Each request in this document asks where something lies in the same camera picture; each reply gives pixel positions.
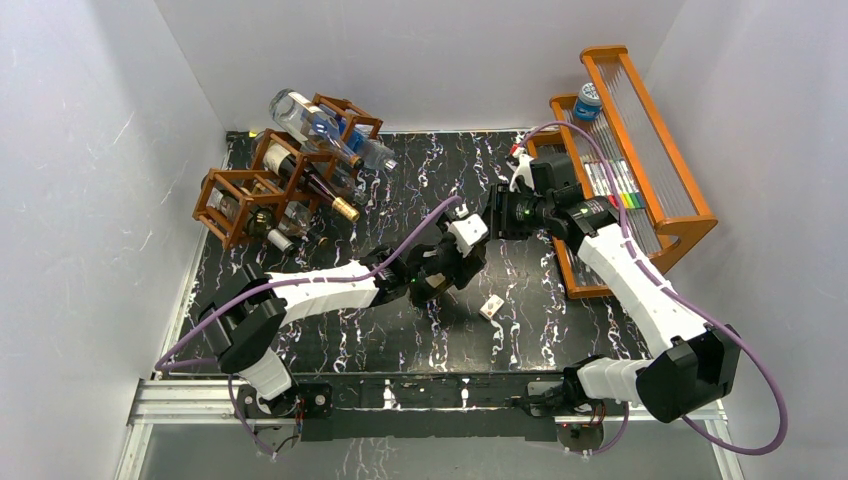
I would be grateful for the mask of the clear glass corked bottle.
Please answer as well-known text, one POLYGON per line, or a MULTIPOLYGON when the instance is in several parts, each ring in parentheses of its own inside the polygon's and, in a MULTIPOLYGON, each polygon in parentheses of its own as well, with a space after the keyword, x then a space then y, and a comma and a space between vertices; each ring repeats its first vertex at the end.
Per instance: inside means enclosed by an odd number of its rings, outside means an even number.
POLYGON ((363 159, 342 140, 336 120, 299 92, 280 90, 268 109, 271 118, 303 145, 330 152, 353 169, 362 167, 363 159))

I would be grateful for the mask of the blue labelled plastic bottle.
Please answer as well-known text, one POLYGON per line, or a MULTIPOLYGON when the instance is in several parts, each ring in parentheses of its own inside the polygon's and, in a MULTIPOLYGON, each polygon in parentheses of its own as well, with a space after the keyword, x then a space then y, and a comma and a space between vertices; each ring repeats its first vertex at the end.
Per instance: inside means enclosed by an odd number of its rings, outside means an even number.
POLYGON ((392 149, 377 139, 368 138, 357 129, 354 129, 347 141, 342 141, 345 121, 324 106, 302 113, 301 120, 304 134, 321 149, 332 152, 345 162, 356 156, 357 163, 350 164, 354 168, 393 171, 397 166, 392 149))

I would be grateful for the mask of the dark green wine bottle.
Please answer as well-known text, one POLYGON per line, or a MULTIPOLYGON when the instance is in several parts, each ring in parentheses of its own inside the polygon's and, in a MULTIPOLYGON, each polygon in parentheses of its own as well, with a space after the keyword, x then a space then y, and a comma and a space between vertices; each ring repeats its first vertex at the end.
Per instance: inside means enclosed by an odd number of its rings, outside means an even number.
POLYGON ((477 264, 456 256, 418 257, 410 259, 408 267, 409 298, 416 306, 423 306, 452 286, 464 289, 480 271, 477 264))

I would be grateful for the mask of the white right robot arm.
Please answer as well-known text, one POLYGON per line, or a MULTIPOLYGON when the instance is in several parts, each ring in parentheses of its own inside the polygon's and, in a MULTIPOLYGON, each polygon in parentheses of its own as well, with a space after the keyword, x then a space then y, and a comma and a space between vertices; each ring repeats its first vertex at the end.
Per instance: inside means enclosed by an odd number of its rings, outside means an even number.
POLYGON ((526 239, 544 229, 561 239, 607 285, 647 343, 648 360, 592 356, 563 371, 563 382, 528 395, 529 410, 590 413, 602 400, 642 405, 669 423, 728 395, 740 348, 666 294, 670 284, 623 231, 614 202, 586 198, 563 154, 535 159, 517 150, 509 183, 490 190, 493 237, 526 239))

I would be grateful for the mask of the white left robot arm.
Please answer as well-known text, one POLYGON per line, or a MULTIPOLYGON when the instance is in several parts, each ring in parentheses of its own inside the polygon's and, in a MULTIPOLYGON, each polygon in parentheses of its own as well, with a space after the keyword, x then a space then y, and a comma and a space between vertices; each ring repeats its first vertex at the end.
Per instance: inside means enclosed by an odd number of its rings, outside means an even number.
POLYGON ((289 416, 305 394, 271 347, 281 327, 403 296, 423 305, 451 286, 465 287, 486 263, 487 242, 487 234, 465 238, 446 232, 438 243, 417 245, 405 256, 381 245, 332 269, 278 274, 246 266, 208 300, 201 312, 209 323, 203 334, 219 370, 251 387, 253 408, 289 416))

